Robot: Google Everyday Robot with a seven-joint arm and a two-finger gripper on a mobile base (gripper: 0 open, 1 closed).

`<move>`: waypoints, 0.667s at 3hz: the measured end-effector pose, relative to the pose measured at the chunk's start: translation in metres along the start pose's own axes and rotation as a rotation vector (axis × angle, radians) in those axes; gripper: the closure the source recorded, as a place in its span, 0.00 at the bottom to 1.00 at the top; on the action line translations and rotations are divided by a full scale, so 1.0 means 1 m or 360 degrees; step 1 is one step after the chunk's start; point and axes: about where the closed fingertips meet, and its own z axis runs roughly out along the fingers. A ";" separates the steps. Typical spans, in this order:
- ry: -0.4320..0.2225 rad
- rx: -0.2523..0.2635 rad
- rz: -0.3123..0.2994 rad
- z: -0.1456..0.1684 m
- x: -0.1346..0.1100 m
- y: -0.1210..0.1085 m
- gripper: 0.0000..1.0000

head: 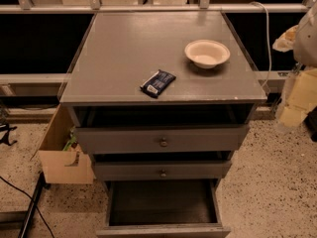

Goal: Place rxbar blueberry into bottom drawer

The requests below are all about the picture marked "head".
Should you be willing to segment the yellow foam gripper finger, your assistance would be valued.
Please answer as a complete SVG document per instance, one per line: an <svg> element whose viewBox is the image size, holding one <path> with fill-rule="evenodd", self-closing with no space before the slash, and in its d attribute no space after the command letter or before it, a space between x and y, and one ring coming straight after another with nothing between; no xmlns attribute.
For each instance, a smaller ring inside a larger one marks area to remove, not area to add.
<svg viewBox="0 0 317 238"><path fill-rule="evenodd" d="M317 107L317 68L292 74L285 90L278 121L286 127L297 127Z"/></svg>

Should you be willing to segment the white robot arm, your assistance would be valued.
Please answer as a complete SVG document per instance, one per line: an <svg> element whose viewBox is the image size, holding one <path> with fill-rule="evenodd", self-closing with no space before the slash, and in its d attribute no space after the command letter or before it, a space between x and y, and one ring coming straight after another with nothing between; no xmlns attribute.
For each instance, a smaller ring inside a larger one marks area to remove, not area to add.
<svg viewBox="0 0 317 238"><path fill-rule="evenodd" d="M285 127L297 127L317 107L317 4L300 22L275 40L272 47L279 52L293 51L294 59L304 65L292 72L284 83L282 101L276 118Z"/></svg>

